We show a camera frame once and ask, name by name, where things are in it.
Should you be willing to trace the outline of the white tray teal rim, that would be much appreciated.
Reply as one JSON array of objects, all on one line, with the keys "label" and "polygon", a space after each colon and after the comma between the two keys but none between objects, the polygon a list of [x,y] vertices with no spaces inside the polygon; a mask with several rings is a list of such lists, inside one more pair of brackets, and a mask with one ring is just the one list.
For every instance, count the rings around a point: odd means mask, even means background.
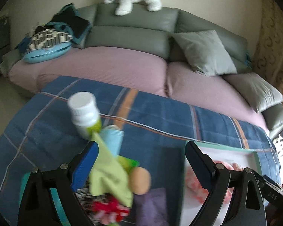
[{"label": "white tray teal rim", "polygon": [[255,172],[231,171],[215,164],[215,183],[205,202],[189,201],[184,190],[180,225],[266,225],[265,208]]}]

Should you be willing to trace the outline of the black white leopard scrunchie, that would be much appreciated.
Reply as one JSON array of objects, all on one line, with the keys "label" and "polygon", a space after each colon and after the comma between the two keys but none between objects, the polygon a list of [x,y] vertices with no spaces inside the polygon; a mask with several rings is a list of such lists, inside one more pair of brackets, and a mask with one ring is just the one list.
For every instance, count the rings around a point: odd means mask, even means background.
[{"label": "black white leopard scrunchie", "polygon": [[89,188],[84,187],[81,189],[78,189],[75,193],[77,196],[81,206],[83,207],[84,211],[87,214],[90,214],[92,212],[92,205],[95,201],[101,200],[102,196],[93,196],[89,193]]}]

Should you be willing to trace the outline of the purple wipes packet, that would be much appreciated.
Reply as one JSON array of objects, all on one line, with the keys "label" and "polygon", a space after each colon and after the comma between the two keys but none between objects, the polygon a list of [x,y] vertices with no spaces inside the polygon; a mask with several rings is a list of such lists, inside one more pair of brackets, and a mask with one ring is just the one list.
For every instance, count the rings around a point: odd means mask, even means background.
[{"label": "purple wipes packet", "polygon": [[169,225],[167,197],[164,188],[149,190],[143,195],[134,195],[136,225]]}]

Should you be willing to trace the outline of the dark teal folded clothes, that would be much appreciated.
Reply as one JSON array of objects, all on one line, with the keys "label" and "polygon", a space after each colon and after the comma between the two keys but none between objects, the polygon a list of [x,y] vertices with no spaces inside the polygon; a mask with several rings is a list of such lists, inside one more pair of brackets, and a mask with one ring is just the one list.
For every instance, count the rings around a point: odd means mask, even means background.
[{"label": "dark teal folded clothes", "polygon": [[74,4],[65,5],[58,13],[56,13],[51,21],[43,26],[38,26],[34,35],[46,30],[54,29],[58,32],[65,32],[72,36],[72,42],[80,44],[91,29],[91,23],[79,15]]}]

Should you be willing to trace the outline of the blue patterned round cushion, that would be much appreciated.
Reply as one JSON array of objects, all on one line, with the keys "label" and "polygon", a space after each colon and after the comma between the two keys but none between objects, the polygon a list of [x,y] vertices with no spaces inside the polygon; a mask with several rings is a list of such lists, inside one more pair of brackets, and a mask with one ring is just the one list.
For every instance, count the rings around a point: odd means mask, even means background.
[{"label": "blue patterned round cushion", "polygon": [[26,63],[40,63],[64,55],[72,47],[72,36],[46,29],[32,36],[23,56]]}]

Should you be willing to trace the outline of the green microfiber cloth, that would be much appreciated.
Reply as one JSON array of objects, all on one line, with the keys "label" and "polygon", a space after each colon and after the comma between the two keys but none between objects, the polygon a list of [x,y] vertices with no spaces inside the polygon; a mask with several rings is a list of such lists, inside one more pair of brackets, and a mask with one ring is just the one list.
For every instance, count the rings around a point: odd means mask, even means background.
[{"label": "green microfiber cloth", "polygon": [[98,156],[89,173],[89,193],[93,196],[109,193],[121,205],[131,208],[133,193],[129,188],[128,174],[98,133],[93,133],[91,140],[98,144]]}]

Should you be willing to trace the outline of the pink sofa seat cover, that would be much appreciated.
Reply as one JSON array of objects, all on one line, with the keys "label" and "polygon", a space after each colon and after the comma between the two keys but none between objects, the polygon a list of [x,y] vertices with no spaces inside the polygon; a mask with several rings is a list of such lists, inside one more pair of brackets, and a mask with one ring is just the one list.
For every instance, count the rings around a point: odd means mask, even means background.
[{"label": "pink sofa seat cover", "polygon": [[27,63],[17,50],[3,56],[2,71],[15,85],[39,92],[59,76],[72,76],[133,88],[206,108],[266,130],[262,114],[220,76],[195,73],[184,62],[116,47],[72,48],[61,57]]}]

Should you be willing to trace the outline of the grey leather sofa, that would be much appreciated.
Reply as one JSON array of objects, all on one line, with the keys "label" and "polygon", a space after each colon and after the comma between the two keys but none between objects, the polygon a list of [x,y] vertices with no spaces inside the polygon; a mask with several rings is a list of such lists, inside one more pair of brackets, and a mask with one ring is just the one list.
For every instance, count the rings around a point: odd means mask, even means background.
[{"label": "grey leather sofa", "polygon": [[[87,19],[92,28],[83,41],[72,48],[81,50],[89,47],[124,48],[158,56],[167,63],[184,62],[190,66],[173,35],[215,30],[235,64],[237,69],[235,74],[250,73],[245,64],[246,39],[210,21],[180,9],[164,8],[158,12],[149,12],[144,5],[136,4],[133,12],[123,17],[116,16],[114,9],[113,4],[80,8],[79,15]],[[34,94],[15,86],[24,94]],[[283,104],[270,107],[260,114],[265,119],[267,125],[265,131],[270,137],[276,136],[283,130]]]}]

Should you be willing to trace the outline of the green tissue pack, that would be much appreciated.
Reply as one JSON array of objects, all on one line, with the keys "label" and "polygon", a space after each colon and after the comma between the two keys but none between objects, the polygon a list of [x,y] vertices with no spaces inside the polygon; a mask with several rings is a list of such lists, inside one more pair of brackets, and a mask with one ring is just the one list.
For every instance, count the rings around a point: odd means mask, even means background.
[{"label": "green tissue pack", "polygon": [[118,162],[119,164],[121,164],[123,169],[125,169],[127,174],[130,174],[132,169],[134,169],[135,167],[139,167],[138,161],[123,156],[118,156]]}]

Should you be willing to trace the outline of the blue plaid blanket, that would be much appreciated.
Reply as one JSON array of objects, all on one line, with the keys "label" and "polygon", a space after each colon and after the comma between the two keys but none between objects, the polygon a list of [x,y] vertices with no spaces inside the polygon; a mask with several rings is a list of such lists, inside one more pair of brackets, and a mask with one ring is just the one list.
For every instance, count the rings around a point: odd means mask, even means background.
[{"label": "blue plaid blanket", "polygon": [[36,94],[0,137],[0,212],[10,225],[17,224],[23,176],[35,167],[54,170],[86,146],[67,106],[69,97],[82,91],[95,95],[103,123],[121,124],[120,154],[150,172],[153,188],[166,190],[170,225],[179,223],[188,140],[255,150],[262,173],[281,181],[275,146],[261,127],[166,97],[61,76]]}]

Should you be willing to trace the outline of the white pill bottle green label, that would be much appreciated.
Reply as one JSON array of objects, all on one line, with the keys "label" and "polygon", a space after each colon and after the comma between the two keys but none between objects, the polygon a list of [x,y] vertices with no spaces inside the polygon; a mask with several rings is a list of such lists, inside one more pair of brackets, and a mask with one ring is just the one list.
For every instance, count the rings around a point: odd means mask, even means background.
[{"label": "white pill bottle green label", "polygon": [[71,121],[79,135],[90,140],[93,132],[99,133],[102,128],[100,111],[95,96],[90,92],[77,92],[67,101]]}]

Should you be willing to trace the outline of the grey throw pillow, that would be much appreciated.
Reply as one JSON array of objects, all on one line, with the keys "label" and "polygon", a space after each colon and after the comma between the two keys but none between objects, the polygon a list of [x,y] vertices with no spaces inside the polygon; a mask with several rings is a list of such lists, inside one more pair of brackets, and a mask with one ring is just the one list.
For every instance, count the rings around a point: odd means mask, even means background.
[{"label": "grey throw pillow", "polygon": [[257,112],[283,103],[283,95],[256,73],[225,75],[223,77]]},{"label": "grey throw pillow", "polygon": [[173,38],[182,49],[192,70],[205,76],[237,72],[233,60],[215,30],[176,33]]}]

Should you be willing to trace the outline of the beige round sponge puff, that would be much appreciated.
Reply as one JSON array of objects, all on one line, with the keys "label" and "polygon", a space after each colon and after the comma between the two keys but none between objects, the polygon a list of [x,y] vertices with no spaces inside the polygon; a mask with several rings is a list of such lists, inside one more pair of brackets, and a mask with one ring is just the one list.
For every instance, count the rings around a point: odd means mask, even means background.
[{"label": "beige round sponge puff", "polygon": [[151,187],[151,174],[145,168],[133,168],[129,176],[129,187],[134,194],[146,194]]}]

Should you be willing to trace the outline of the blue face mask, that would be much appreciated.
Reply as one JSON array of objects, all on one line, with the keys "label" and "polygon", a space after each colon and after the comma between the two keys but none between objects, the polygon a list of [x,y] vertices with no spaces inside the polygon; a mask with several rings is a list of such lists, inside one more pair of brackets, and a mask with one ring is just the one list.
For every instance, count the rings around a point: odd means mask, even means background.
[{"label": "blue face mask", "polygon": [[124,132],[116,125],[109,125],[100,131],[100,137],[107,145],[112,155],[117,157],[121,150]]}]

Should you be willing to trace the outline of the pink white fuzzy sock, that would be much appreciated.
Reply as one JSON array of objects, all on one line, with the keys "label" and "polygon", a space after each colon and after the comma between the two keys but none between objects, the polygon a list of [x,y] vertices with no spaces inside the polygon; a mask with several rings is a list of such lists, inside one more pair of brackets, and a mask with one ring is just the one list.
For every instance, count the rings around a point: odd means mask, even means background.
[{"label": "pink white fuzzy sock", "polygon": [[[225,168],[231,171],[243,171],[243,167],[235,162],[226,162],[221,160],[214,160],[214,163],[220,163]],[[191,197],[197,200],[200,204],[203,204],[208,197],[210,186],[210,177],[206,175],[200,175],[190,164],[186,166],[185,170],[185,185],[189,192],[191,192]]]}]

